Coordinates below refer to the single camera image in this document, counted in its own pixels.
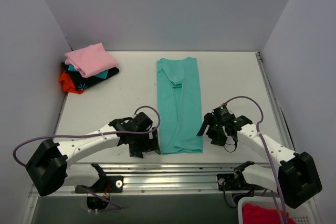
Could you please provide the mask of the teal t shirt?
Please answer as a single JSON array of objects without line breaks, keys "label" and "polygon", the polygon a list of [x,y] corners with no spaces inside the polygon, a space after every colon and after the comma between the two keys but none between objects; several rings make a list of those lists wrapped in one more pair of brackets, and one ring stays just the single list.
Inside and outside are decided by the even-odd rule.
[{"label": "teal t shirt", "polygon": [[156,62],[157,107],[162,154],[202,153],[201,89],[196,58]]}]

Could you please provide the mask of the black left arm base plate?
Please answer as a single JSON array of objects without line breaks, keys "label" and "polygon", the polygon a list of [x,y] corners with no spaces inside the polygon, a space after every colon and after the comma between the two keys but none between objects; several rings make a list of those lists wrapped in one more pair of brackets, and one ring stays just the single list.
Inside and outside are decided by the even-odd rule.
[{"label": "black left arm base plate", "polygon": [[92,186],[86,187],[94,193],[121,193],[123,192],[123,176],[102,176]]}]

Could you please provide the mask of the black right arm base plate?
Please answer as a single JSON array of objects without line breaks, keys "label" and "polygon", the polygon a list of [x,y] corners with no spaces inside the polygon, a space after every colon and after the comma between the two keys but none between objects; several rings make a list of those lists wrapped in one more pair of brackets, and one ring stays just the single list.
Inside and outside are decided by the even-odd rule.
[{"label": "black right arm base plate", "polygon": [[217,187],[220,191],[263,190],[263,187],[241,182],[235,173],[217,174]]}]

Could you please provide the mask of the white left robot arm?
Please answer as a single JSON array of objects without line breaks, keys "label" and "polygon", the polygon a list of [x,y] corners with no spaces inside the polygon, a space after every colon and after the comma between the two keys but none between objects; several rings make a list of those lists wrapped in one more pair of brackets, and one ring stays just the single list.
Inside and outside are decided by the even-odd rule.
[{"label": "white left robot arm", "polygon": [[48,196],[63,186],[75,186],[77,193],[120,193],[123,178],[110,178],[97,164],[78,164],[78,161],[99,151],[128,145],[131,157],[143,158],[154,151],[160,154],[158,131],[143,112],[135,117],[115,119],[96,132],[70,141],[40,143],[26,170],[40,196]]}]

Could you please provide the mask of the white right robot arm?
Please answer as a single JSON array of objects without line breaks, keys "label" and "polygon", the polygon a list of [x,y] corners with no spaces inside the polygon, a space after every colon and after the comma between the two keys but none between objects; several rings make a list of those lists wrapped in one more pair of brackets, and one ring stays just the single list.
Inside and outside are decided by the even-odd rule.
[{"label": "white right robot arm", "polygon": [[259,131],[256,124],[243,115],[207,113],[197,135],[203,134],[211,139],[212,144],[219,146],[224,146],[227,138],[231,137],[234,146],[243,144],[269,162],[268,168],[252,161],[237,166],[233,182],[238,188],[255,185],[276,191],[291,208],[298,208],[322,191],[322,183],[310,154],[284,147]]}]

